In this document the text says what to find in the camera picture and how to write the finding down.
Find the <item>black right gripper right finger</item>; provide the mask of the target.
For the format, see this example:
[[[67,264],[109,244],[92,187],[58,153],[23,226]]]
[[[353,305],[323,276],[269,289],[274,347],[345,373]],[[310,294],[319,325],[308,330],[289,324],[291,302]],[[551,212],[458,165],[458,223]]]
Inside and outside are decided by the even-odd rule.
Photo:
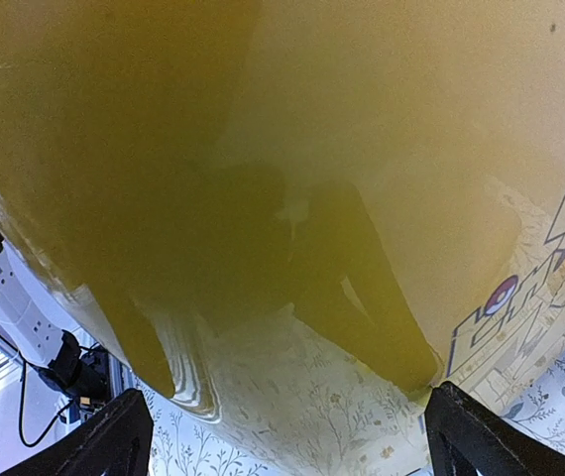
[[[436,475],[565,475],[565,455],[514,429],[451,382],[432,390],[424,420]]]

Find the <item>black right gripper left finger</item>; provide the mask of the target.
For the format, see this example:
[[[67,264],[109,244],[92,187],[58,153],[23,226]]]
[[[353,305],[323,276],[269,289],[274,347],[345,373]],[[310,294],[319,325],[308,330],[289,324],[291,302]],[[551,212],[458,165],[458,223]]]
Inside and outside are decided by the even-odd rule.
[[[128,389],[62,440],[3,473],[146,476],[153,433],[143,393]]]

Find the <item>yellow Pikachu suitcase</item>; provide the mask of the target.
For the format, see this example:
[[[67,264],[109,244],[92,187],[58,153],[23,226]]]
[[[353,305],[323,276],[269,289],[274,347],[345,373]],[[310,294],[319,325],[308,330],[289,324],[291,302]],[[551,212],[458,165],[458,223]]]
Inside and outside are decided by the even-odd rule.
[[[565,1],[0,1],[0,230],[198,416],[279,315],[499,409],[565,342]]]

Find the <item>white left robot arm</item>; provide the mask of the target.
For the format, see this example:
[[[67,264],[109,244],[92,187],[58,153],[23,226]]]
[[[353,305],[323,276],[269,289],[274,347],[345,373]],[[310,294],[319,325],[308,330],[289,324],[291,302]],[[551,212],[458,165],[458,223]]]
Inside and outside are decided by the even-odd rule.
[[[0,474],[82,428],[125,375],[0,233]]]

